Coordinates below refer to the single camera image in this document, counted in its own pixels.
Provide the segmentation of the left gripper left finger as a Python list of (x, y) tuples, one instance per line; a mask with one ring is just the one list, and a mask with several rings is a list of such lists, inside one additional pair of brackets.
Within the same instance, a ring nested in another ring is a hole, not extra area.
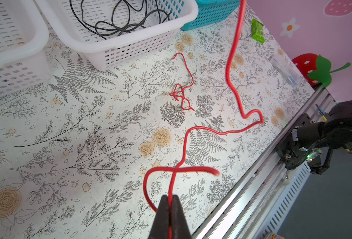
[(148, 239), (168, 239), (169, 238), (169, 202), (168, 196), (163, 195), (155, 215), (155, 219), (150, 230)]

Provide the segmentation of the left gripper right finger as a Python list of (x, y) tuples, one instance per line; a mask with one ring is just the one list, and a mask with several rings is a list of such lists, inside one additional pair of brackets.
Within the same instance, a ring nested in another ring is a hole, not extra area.
[(171, 207), (171, 238), (192, 239), (181, 201), (177, 195), (173, 196)]

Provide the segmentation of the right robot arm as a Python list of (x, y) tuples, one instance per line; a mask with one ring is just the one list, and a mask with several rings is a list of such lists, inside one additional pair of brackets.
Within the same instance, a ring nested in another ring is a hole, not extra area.
[(321, 175), (330, 167), (334, 149), (352, 143), (352, 101), (334, 106), (327, 121), (312, 122), (302, 114), (276, 146), (286, 170), (308, 162), (310, 173)]

